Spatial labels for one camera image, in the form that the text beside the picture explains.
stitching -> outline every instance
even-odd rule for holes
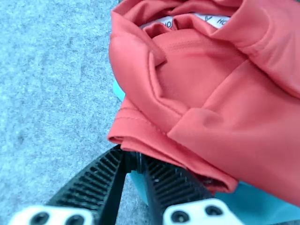
[[[151,80],[151,76],[150,76],[150,52],[148,52],[148,58],[147,58],[147,72],[148,72],[148,79],[149,79],[149,83],[150,83],[150,86],[151,86],[151,91],[152,91],[152,94],[154,96],[154,98],[161,104],[163,105],[164,107],[170,109],[171,111],[177,113],[178,116],[182,116],[181,113],[179,113],[177,110],[175,109],[172,109],[170,106],[168,105],[165,105],[163,104],[161,101],[159,101],[159,99],[155,96],[155,92],[154,92],[154,88],[153,88],[153,84],[152,84],[152,80]]]
[[[161,133],[162,135],[164,135],[164,136],[166,136],[167,138],[169,138],[165,132],[163,132],[162,130],[160,130],[158,127],[154,126],[152,123],[150,123],[150,122],[147,121],[147,120],[143,120],[143,119],[140,119],[140,118],[137,118],[137,117],[125,117],[125,116],[124,116],[124,117],[118,117],[118,118],[116,118],[115,121],[116,121],[116,120],[120,120],[120,119],[137,120],[137,121],[145,122],[145,123],[149,124],[151,127],[153,127],[156,131],[158,131],[158,132]],[[183,147],[183,148],[186,149],[186,147],[183,146],[182,144],[178,143],[177,141],[175,141],[175,140],[173,140],[173,139],[171,139],[171,140],[174,141],[174,143],[175,143],[176,145],[178,145],[178,146]],[[212,164],[210,164],[210,163],[207,162],[206,160],[204,160],[204,161],[205,161],[209,166],[214,167]],[[226,188],[226,190],[229,190],[229,187],[228,187],[228,185],[227,185],[226,182],[223,182],[222,180],[218,180],[218,179],[215,179],[215,178],[212,178],[212,179],[217,180],[217,181],[220,181],[220,182],[222,183],[222,185],[220,185],[220,186],[218,186],[218,187],[220,187],[220,188]]]
[[[141,111],[139,111],[139,110],[137,110],[137,109],[127,108],[127,107],[120,108],[120,109],[119,109],[119,112],[122,111],[122,110],[133,110],[133,111],[136,111],[136,112],[140,112],[140,113],[141,113]]]
[[[163,132],[162,130],[160,130],[158,127],[154,126],[151,122],[149,122],[147,120],[143,120],[143,119],[140,119],[140,118],[137,118],[137,117],[121,116],[121,117],[116,118],[115,121],[119,120],[119,119],[129,119],[129,120],[137,120],[137,121],[145,122],[145,123],[149,124],[151,127],[153,127],[154,129],[156,129],[158,132],[163,134],[164,136],[168,137],[165,132]]]

ridged rubber pad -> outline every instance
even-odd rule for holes
[[[126,152],[119,146],[107,151],[80,171],[48,205],[85,208],[100,224],[113,225],[126,176]]]
[[[187,170],[147,156],[143,157],[147,198],[155,220],[153,224],[162,224],[163,213],[171,205],[213,197],[199,179]]]

clothing pile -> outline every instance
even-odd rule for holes
[[[124,0],[109,56],[126,96],[109,133],[210,178],[300,206],[300,3]]]

orange fabric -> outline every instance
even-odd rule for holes
[[[216,29],[196,16],[227,15]],[[153,23],[173,15],[171,29]],[[109,56],[126,98],[109,140],[300,206],[300,4],[124,0]]]

orange shirt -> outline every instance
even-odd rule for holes
[[[124,0],[109,55],[126,97],[109,140],[212,190],[242,180],[300,206],[299,17],[295,0]]]

